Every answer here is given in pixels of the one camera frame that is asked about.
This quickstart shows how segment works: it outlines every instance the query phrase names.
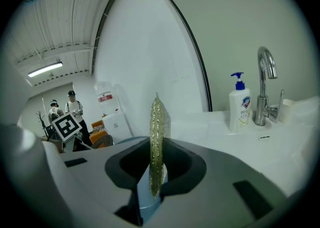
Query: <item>sign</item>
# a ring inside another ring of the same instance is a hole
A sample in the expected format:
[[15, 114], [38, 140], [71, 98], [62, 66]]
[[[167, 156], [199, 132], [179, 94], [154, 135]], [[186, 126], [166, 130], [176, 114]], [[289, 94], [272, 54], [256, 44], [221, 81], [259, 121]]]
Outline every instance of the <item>sign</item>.
[[98, 95], [98, 101], [99, 101], [99, 103], [104, 102], [104, 101], [106, 101], [106, 100], [110, 100], [110, 99], [112, 99], [112, 98], [113, 98], [113, 97], [112, 97], [111, 91], [109, 91], [109, 92], [104, 92], [104, 93]]
[[71, 113], [66, 113], [60, 118], [55, 119], [52, 125], [64, 142], [82, 129], [79, 122]]

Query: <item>ceiling light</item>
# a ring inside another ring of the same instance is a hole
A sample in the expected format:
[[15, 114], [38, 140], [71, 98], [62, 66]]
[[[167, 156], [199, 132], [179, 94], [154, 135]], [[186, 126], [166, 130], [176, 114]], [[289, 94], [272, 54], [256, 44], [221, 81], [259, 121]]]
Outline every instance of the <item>ceiling light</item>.
[[32, 77], [34, 77], [36, 75], [42, 74], [44, 72], [50, 71], [52, 69], [55, 69], [55, 68], [58, 68], [58, 67], [61, 67], [61, 66], [62, 66], [62, 62], [56, 62], [56, 63], [50, 64], [50, 65], [47, 65], [45, 67], [42, 67], [40, 69], [34, 70], [32, 72], [29, 72], [28, 76], [32, 78]]

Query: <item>pump dispenser head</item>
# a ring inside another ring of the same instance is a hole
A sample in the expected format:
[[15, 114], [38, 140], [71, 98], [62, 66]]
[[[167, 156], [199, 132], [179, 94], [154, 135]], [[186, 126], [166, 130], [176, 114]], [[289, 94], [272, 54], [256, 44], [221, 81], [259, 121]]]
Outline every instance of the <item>pump dispenser head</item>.
[[241, 80], [241, 74], [243, 74], [243, 72], [235, 72], [235, 73], [231, 74], [231, 76], [238, 77], [238, 81], [235, 84], [235, 90], [244, 90], [246, 88], [245, 84]]

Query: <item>ceiling beam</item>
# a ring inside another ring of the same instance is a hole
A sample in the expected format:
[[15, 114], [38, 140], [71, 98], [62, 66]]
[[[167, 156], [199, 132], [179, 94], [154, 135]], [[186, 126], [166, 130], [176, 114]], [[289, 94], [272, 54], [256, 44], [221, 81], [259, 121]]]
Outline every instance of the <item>ceiling beam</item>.
[[69, 84], [69, 83], [73, 83], [77, 77], [81, 77], [81, 76], [89, 76], [89, 72], [84, 71], [84, 72], [69, 74], [68, 76], [55, 78], [55, 79], [43, 82], [43, 83], [36, 85], [36, 86], [33, 85], [30, 98], [32, 98], [36, 95], [39, 95], [43, 92], [52, 90], [54, 88], [57, 88], [57, 87], [60, 87], [60, 86], [63, 86], [63, 85]]
[[30, 55], [26, 59], [22, 59], [15, 63], [15, 67], [21, 69], [26, 66], [33, 66], [39, 64], [40, 58], [46, 61], [51, 58], [55, 58], [62, 55], [80, 53], [80, 52], [90, 52], [91, 47], [88, 44], [77, 44], [69, 46], [51, 47], [50, 49], [45, 49], [41, 52]]
[[[98, 12], [96, 13], [95, 21], [93, 24], [93, 29], [92, 29], [92, 36], [91, 36], [91, 42], [90, 45], [94, 46], [97, 38], [97, 33], [100, 25], [100, 21], [102, 19], [102, 16], [104, 15], [106, 6], [108, 4], [109, 0], [102, 0], [100, 7], [98, 9]], [[91, 48], [90, 50], [90, 59], [89, 59], [89, 73], [92, 74], [92, 62], [94, 58], [94, 48]]]

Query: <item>red sign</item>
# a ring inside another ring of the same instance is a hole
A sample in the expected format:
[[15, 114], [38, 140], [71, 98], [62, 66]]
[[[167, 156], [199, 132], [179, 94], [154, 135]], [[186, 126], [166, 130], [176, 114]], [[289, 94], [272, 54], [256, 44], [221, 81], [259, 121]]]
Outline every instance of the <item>red sign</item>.
[[106, 100], [109, 100], [109, 99], [112, 99], [112, 94], [108, 94], [108, 95], [105, 95], [103, 97], [98, 98], [99, 103], [106, 101]]

